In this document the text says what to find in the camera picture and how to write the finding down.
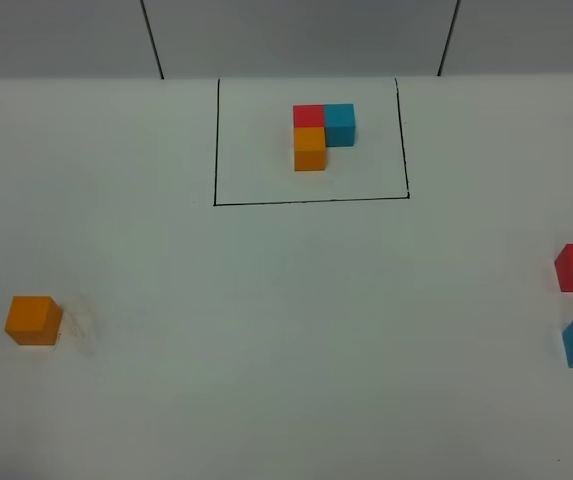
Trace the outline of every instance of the white table surface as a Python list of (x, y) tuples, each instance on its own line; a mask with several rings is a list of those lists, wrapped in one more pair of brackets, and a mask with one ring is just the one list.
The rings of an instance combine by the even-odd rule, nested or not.
[(0, 478), (573, 478), (573, 77), (399, 84), (410, 200), (213, 207), (215, 80), (0, 82)]

